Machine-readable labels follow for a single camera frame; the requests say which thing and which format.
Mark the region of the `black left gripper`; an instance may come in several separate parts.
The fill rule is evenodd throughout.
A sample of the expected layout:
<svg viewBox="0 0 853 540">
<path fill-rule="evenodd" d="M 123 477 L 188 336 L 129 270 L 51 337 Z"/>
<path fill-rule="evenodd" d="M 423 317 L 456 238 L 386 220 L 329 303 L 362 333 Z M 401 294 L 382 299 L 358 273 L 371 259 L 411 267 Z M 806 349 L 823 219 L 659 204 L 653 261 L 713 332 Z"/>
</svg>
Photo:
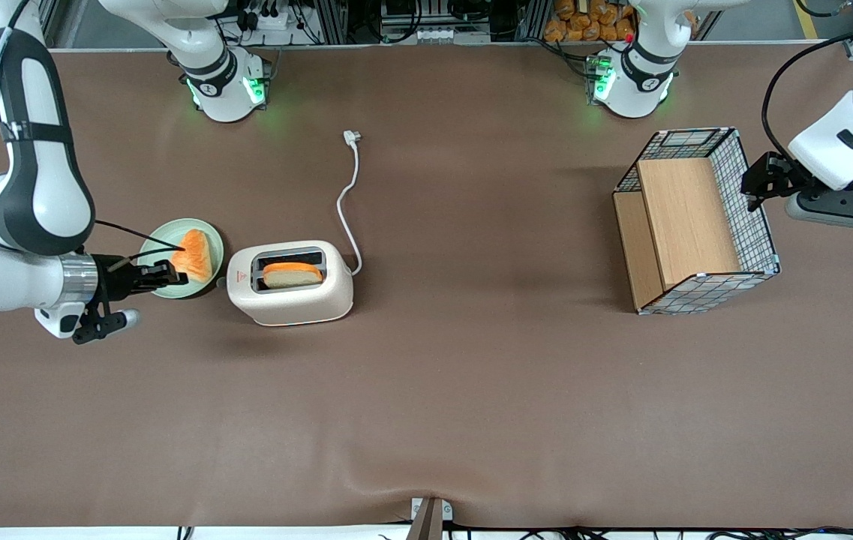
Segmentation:
<svg viewBox="0 0 853 540">
<path fill-rule="evenodd" d="M 765 194 L 792 194 L 797 201 L 810 201 L 811 184 L 806 167 L 776 151 L 766 151 L 741 177 L 741 193 L 747 211 L 761 208 Z"/>
</svg>

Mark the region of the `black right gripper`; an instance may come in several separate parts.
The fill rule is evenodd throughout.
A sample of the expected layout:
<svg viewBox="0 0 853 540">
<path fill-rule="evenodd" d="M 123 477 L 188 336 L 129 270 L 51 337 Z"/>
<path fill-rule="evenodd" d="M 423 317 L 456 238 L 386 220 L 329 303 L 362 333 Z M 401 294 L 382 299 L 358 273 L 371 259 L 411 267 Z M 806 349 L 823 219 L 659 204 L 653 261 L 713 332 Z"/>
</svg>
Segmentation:
<svg viewBox="0 0 853 540">
<path fill-rule="evenodd" d="M 169 260 L 149 265 L 135 265 L 123 260 L 120 256 L 94 255 L 98 275 L 95 298 L 101 303 L 120 302 L 128 296 L 152 292 L 159 287 L 189 284 L 188 276 L 176 272 Z"/>
</svg>

